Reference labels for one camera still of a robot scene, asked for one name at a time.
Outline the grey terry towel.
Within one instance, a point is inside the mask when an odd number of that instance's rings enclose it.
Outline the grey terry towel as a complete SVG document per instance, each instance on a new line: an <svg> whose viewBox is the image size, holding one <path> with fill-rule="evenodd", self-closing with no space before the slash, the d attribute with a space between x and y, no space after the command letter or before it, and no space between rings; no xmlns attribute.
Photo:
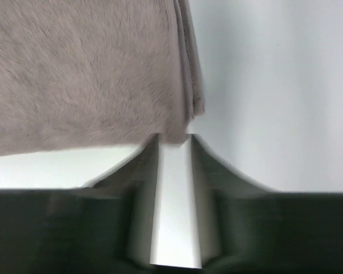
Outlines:
<svg viewBox="0 0 343 274"><path fill-rule="evenodd" d="M203 112L188 1L0 1L0 156L181 144Z"/></svg>

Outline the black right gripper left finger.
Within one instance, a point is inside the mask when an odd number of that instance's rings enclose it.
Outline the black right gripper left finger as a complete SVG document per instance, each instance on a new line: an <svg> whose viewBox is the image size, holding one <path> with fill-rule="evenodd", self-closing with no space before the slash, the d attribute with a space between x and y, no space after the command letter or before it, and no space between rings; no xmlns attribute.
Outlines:
<svg viewBox="0 0 343 274"><path fill-rule="evenodd" d="M159 140L90 187L0 190L0 273L148 273Z"/></svg>

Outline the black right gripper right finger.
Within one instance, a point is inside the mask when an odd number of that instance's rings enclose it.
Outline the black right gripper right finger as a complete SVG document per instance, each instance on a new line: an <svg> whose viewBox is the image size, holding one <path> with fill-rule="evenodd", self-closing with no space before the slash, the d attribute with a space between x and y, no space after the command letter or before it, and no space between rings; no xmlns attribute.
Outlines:
<svg viewBox="0 0 343 274"><path fill-rule="evenodd" d="M205 273L343 273L343 194L279 192L190 137Z"/></svg>

